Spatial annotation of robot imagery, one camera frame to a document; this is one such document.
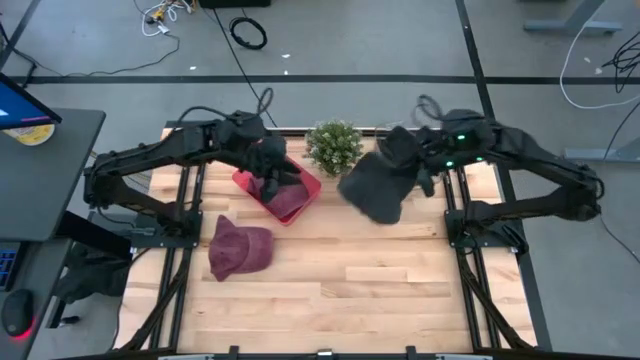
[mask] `red plastic bin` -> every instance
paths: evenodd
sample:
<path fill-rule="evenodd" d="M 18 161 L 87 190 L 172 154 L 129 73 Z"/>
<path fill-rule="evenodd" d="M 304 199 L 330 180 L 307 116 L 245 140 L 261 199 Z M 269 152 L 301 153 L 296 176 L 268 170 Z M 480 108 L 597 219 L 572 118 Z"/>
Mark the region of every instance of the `red plastic bin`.
<path fill-rule="evenodd" d="M 304 205 L 299 207 L 297 210 L 293 211 L 289 215 L 284 216 L 282 218 L 278 218 L 266 206 L 264 206 L 264 204 L 262 202 L 260 202 L 259 199 L 257 199 L 255 196 L 253 196 L 251 193 L 249 193 L 247 191 L 247 189 L 249 188 L 249 180 L 251 180 L 251 178 L 253 177 L 253 175 L 250 172 L 248 172 L 248 171 L 240 172 L 238 170 L 238 171 L 234 172 L 233 175 L 231 175 L 231 179 L 236 184 L 238 184 L 238 186 L 240 186 L 240 188 L 242 188 L 242 190 L 244 190 L 247 194 L 249 194 L 252 198 L 254 198 L 260 205 L 262 205 L 262 207 L 265 210 L 269 211 L 269 213 L 273 217 L 275 217 L 280 222 L 280 224 L 282 224 L 284 226 L 289 226 L 289 225 L 293 224 L 295 219 L 298 216 L 300 216 L 302 211 L 304 209 L 306 209 L 306 207 L 309 206 L 309 204 L 311 204 L 311 202 L 313 200 L 315 200 L 318 197 L 318 195 L 320 195 L 320 189 L 322 189 L 322 183 L 318 179 L 316 179 L 313 175 L 309 174 L 309 172 L 307 170 L 305 170 L 297 162 L 291 160 L 291 158 L 289 158 L 288 156 L 287 156 L 287 160 L 289 160 L 289 162 L 291 162 L 298 169 L 300 169 L 300 180 L 302 180 L 302 184 L 304 184 L 304 186 L 307 188 L 307 192 L 309 193 L 309 199 L 307 199 L 307 201 L 304 203 Z"/>

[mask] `potted plant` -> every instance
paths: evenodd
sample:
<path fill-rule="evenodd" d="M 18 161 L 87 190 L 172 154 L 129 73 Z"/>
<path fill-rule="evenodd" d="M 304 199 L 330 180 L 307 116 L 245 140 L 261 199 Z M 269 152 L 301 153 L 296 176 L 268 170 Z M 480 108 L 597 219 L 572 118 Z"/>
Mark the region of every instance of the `potted plant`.
<path fill-rule="evenodd" d="M 362 156 L 362 133 L 342 120 L 320 123 L 305 136 L 307 157 L 329 177 L 347 173 Z"/>

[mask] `concrete floor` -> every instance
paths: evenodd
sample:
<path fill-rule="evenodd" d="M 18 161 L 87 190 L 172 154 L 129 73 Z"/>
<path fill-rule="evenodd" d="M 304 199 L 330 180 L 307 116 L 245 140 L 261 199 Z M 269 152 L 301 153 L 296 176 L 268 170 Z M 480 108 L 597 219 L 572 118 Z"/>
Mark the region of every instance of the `concrete floor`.
<path fill-rule="evenodd" d="M 155 1 L 138 0 L 141 7 Z M 557 77 L 571 38 L 522 31 L 527 18 L 563 17 L 577 1 L 467 1 L 469 17 L 486 76 Z M 28 2 L 0 0 L 2 22 L 11 34 Z M 237 49 L 250 75 L 415 74 L 472 76 L 453 1 L 274 0 L 265 9 L 247 9 L 269 35 L 260 52 Z M 219 11 L 223 23 L 238 9 Z M 633 0 L 608 1 L 597 19 L 621 21 L 612 37 L 581 38 L 568 76 L 594 72 L 635 32 L 640 8 Z M 172 34 L 180 51 L 163 63 L 127 76 L 240 75 L 217 24 L 202 11 L 179 13 Z M 114 70 L 161 57 L 172 39 L 140 33 L 140 15 L 130 1 L 41 1 L 18 48 L 60 73 Z M 12 55 L 2 71 L 24 75 L 28 65 Z M 603 69 L 600 76 L 612 76 Z M 52 76 L 38 70 L 36 76 Z M 310 126 L 339 117 L 362 126 L 408 119 L 415 98 L 426 93 L 444 109 L 481 110 L 473 84 L 435 83 L 273 83 L 270 109 L 280 126 Z M 628 86 L 616 94 L 611 85 L 568 86 L 581 104 L 621 101 L 640 92 Z M 155 141 L 167 120 L 191 105 L 225 111 L 252 110 L 256 100 L 246 84 L 44 84 L 29 91 L 50 107 L 101 109 L 107 121 L 95 151 L 105 152 Z M 633 104 L 596 111 L 573 108 L 557 85 L 490 85 L 498 121 L 529 131 L 547 149 L 604 147 Z M 196 113 L 190 119 L 207 119 Z M 615 145 L 640 135 L 635 114 Z M 632 249 L 640 251 L 640 172 L 631 165 L 594 165 L 607 184 L 604 218 Z M 514 173 L 518 197 L 544 194 L 552 185 L 526 173 Z M 70 205 L 86 214 L 79 192 Z M 527 239 L 554 350 L 640 356 L 640 264 L 602 228 L 600 220 L 569 223 L 559 219 L 525 221 Z M 76 326 L 41 332 L 30 359 L 78 356 L 105 351 L 115 328 L 118 299 L 93 296 L 69 307 L 83 317 Z"/>

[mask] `wooden tabletop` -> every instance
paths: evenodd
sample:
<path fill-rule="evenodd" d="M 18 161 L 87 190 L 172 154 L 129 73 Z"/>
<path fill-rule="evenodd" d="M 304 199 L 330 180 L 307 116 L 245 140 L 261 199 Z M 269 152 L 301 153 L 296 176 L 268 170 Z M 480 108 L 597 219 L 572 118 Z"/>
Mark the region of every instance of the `wooden tabletop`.
<path fill-rule="evenodd" d="M 365 140 L 365 150 L 372 144 Z M 326 348 L 403 353 L 408 345 L 424 353 L 471 351 L 460 275 L 446 240 L 442 184 L 437 184 L 432 198 L 414 189 L 402 204 L 398 224 L 377 225 L 342 200 L 337 180 L 326 178 L 302 158 L 303 139 L 288 139 L 287 149 L 323 186 L 320 196 L 289 227 L 231 181 L 235 169 L 219 163 L 208 166 L 202 194 L 205 220 L 192 258 L 178 351 L 226 353 L 230 345 L 240 346 L 243 353 L 313 353 Z M 476 164 L 466 171 L 472 198 L 501 201 L 493 167 Z M 177 166 L 155 170 L 150 194 L 175 200 L 179 178 Z M 457 183 L 454 189 L 461 204 Z M 217 282 L 209 271 L 207 252 L 219 215 L 238 226 L 272 230 L 272 265 Z M 116 346 L 131 338 L 153 308 L 165 251 L 149 251 L 131 269 Z M 494 302 L 534 344 L 515 256 L 505 248 L 485 248 L 483 254 Z M 179 259 L 176 256 L 174 269 Z M 488 346 L 484 313 L 479 304 L 476 307 L 483 344 Z M 170 306 L 165 319 L 172 310 Z M 168 327 L 164 326 L 165 343 Z"/>

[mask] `computer monitor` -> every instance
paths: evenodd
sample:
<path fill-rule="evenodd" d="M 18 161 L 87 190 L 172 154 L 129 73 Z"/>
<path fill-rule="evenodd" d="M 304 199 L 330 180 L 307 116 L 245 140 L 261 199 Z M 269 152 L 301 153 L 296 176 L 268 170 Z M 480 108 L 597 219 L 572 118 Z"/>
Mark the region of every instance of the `computer monitor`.
<path fill-rule="evenodd" d="M 0 73 L 0 130 L 57 124 L 62 119 Z"/>

